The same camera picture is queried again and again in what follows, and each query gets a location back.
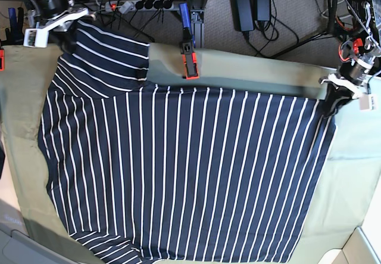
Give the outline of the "navy white striped T-shirt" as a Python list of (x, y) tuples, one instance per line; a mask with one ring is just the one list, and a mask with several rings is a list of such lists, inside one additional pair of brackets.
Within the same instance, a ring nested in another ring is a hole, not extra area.
[(335, 137), (315, 99), (148, 82), (149, 45), (80, 21), (38, 146), (68, 235), (105, 263), (288, 262)]

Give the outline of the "white power strip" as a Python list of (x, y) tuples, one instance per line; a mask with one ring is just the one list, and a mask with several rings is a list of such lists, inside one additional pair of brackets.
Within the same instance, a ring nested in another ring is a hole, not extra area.
[(143, 11), (178, 11), (179, 3), (176, 0), (121, 0), (106, 2), (101, 11), (111, 13), (118, 11), (122, 14)]

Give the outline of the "blue orange left clamp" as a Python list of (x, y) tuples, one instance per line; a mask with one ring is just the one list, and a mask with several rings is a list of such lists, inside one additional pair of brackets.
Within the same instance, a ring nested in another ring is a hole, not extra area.
[(8, 19), (10, 26), (5, 29), (6, 39), (1, 41), (1, 71), (5, 70), (5, 49), (8, 45), (22, 45), (24, 42), (24, 9), (18, 7), (8, 9)]

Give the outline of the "light green table cloth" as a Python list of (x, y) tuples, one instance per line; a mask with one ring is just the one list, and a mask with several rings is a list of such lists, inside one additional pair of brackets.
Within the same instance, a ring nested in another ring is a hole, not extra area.
[[(6, 151), (1, 176), (1, 231), (29, 247), (39, 246), (70, 263), (98, 263), (71, 240), (46, 193), (48, 173), (36, 134), (45, 91), (61, 50), (5, 47), (1, 73), (1, 132)], [(331, 68), (200, 49), (200, 85), (322, 98), (318, 79)], [(380, 110), (357, 102), (335, 117), (338, 127), (301, 239), (291, 263), (318, 263), (342, 249), (361, 228), (380, 257)]]

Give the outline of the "black tripod stand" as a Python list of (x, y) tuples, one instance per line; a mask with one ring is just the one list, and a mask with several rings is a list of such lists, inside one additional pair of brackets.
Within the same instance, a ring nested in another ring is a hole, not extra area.
[(346, 27), (337, 15), (339, 0), (327, 0), (326, 28), (271, 55), (270, 58), (277, 59), (319, 38), (340, 40), (338, 52), (343, 63), (349, 63), (355, 58), (369, 57), (371, 61), (380, 58), (380, 0), (342, 0), (342, 2), (345, 3), (352, 19), (351, 27)]

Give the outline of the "black power adapter left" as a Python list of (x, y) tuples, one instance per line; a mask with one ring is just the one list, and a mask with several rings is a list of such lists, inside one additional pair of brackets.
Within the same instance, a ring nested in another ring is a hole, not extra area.
[(251, 0), (232, 0), (232, 15), (236, 31), (251, 32), (254, 30)]

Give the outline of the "white box corner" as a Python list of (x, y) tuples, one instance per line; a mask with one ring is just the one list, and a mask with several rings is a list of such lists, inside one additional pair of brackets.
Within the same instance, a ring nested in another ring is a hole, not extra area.
[(331, 249), (318, 264), (380, 264), (380, 257), (361, 228), (356, 228), (342, 249)]

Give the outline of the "grey plastic bin corner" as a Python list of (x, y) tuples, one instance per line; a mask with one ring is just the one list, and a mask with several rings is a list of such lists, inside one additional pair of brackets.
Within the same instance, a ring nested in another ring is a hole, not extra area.
[(33, 248), (1, 231), (1, 263), (70, 263), (39, 246)]

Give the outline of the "aluminium frame post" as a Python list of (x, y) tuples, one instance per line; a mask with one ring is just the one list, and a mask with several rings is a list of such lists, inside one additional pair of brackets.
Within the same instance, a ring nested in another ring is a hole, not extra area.
[(208, 0), (187, 0), (195, 48), (205, 46), (205, 8)]

